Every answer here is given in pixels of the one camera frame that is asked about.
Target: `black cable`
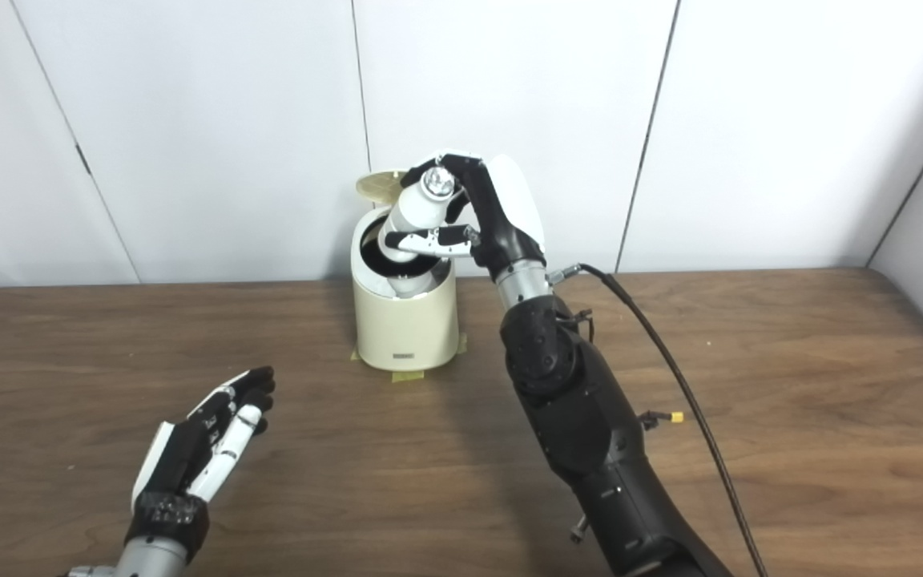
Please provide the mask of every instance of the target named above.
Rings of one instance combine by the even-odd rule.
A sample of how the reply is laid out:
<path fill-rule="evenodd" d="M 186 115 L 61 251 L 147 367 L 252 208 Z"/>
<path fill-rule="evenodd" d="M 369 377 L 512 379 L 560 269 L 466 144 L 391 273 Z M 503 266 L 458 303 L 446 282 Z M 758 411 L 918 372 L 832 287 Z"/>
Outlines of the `black cable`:
<path fill-rule="evenodd" d="M 693 389 L 689 387 L 686 378 L 682 376 L 682 370 L 679 369 L 678 364 L 676 364 L 675 358 L 671 356 L 671 352 L 667 350 L 667 347 L 664 346 L 664 342 L 660 340 L 660 335 L 657 335 L 655 328 L 651 325 L 651 321 L 647 319 L 643 311 L 640 310 L 640 307 L 636 305 L 633 298 L 629 296 L 626 289 L 622 288 L 622 285 L 619 284 L 614 276 L 604 273 L 600 269 L 590 265 L 580 263 L 579 267 L 599 278 L 605 286 L 619 297 L 619 300 L 629 307 L 629 310 L 633 311 L 633 314 L 636 315 L 640 324 L 643 325 L 644 331 L 651 337 L 651 340 L 657 346 L 657 350 L 660 351 L 660 354 L 664 357 L 664 362 L 667 363 L 667 367 L 671 369 L 671 373 L 675 375 L 675 380 L 679 383 L 682 395 L 686 398 L 686 402 L 689 403 L 689 409 L 692 410 L 693 415 L 696 415 L 696 424 L 699 425 L 700 432 L 703 434 L 703 439 L 707 442 L 707 449 L 711 451 L 711 457 L 714 459 L 715 466 L 718 467 L 718 475 L 721 477 L 722 485 L 725 486 L 725 494 L 728 495 L 729 504 L 732 504 L 732 513 L 736 516 L 736 523 L 740 525 L 740 533 L 743 534 L 743 541 L 746 541 L 747 549 L 750 551 L 750 558 L 753 559 L 757 574 L 761 577 L 768 577 L 768 571 L 765 569 L 764 562 L 761 561 L 761 554 L 757 550 L 757 543 L 754 542 L 754 534 L 750 532 L 750 526 L 747 524 L 747 515 L 743 513 L 743 507 L 740 505 L 740 497 L 736 495 L 736 487 L 732 485 L 732 476 L 729 475 L 728 468 L 725 467 L 725 460 L 722 459 L 721 456 L 721 450 L 718 449 L 718 442 L 715 441 L 715 436 L 711 433 L 711 427 L 708 426 L 707 419 L 704 419 L 703 410 L 700 409 L 700 404 L 696 402 Z"/>

